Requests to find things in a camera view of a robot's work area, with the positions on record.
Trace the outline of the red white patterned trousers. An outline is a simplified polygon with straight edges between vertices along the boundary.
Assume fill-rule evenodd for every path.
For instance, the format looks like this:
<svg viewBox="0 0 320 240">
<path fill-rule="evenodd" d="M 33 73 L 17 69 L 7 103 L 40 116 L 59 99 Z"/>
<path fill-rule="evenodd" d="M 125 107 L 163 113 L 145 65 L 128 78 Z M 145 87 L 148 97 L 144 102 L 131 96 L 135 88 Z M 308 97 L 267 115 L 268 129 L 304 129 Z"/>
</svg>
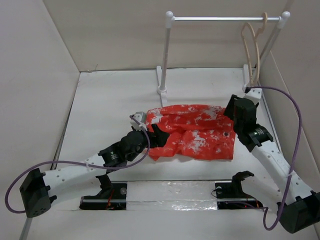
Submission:
<svg viewBox="0 0 320 240">
<path fill-rule="evenodd" d="M 164 147 L 150 150 L 150 158 L 157 161 L 182 155 L 196 160 L 231 161 L 236 134 L 224 111 L 224 107 L 205 104 L 176 104 L 148 110 L 147 127 L 156 124 L 169 134 Z"/>
</svg>

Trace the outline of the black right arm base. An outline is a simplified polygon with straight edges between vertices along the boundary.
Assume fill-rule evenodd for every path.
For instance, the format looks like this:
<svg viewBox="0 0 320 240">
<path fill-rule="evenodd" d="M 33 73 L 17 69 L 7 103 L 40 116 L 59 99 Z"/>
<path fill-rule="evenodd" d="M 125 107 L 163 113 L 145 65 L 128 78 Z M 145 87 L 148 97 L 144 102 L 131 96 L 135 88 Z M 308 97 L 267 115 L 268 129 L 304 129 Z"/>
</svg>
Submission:
<svg viewBox="0 0 320 240">
<path fill-rule="evenodd" d="M 243 192 L 242 181 L 254 174 L 250 171 L 236 173 L 231 180 L 219 180 L 214 183 L 211 195 L 216 198 L 218 210 L 260 209 L 263 204 Z"/>
</svg>

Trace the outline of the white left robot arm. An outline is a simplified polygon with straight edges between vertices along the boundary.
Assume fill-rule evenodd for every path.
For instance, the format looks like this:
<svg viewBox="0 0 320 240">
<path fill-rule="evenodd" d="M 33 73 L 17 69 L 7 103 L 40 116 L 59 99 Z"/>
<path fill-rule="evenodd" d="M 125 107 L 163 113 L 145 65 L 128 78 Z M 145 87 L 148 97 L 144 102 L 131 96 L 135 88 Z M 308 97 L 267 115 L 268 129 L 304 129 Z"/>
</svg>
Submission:
<svg viewBox="0 0 320 240">
<path fill-rule="evenodd" d="M 113 191 L 108 174 L 133 167 L 140 153 L 148 154 L 153 148 L 166 145 L 170 134 L 157 124 L 151 130 L 130 131 L 120 141 L 100 150 L 81 162 L 69 163 L 66 167 L 42 172 L 38 167 L 30 170 L 19 191 L 28 218 L 38 217 L 53 205 L 73 196 L 75 186 L 91 179 L 98 179 L 94 192 L 107 198 Z"/>
</svg>

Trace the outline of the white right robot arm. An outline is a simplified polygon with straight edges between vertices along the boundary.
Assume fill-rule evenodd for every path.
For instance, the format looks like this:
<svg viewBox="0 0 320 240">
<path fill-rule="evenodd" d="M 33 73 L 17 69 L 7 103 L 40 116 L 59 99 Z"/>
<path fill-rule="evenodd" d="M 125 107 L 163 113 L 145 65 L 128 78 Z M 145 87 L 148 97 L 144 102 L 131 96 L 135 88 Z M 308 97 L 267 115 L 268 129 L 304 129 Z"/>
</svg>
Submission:
<svg viewBox="0 0 320 240">
<path fill-rule="evenodd" d="M 232 177 L 231 191 L 248 194 L 277 213 L 281 226 L 294 234 L 320 221 L 320 194 L 309 187 L 279 152 L 272 135 L 257 123 L 258 99 L 232 95 L 224 115 L 233 121 L 239 141 L 262 164 L 277 190 L 264 184 L 250 171 Z"/>
</svg>

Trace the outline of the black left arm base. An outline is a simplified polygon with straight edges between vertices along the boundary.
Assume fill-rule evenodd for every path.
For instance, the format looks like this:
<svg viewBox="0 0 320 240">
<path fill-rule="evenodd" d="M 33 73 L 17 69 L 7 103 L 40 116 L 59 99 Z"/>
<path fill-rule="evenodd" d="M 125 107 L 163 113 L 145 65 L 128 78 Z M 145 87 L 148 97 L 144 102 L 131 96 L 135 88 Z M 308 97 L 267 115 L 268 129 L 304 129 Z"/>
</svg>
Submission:
<svg viewBox="0 0 320 240">
<path fill-rule="evenodd" d="M 96 177 L 100 191 L 83 196 L 79 209 L 84 211 L 123 211 L 127 209 L 127 181 L 112 182 L 107 174 Z"/>
</svg>

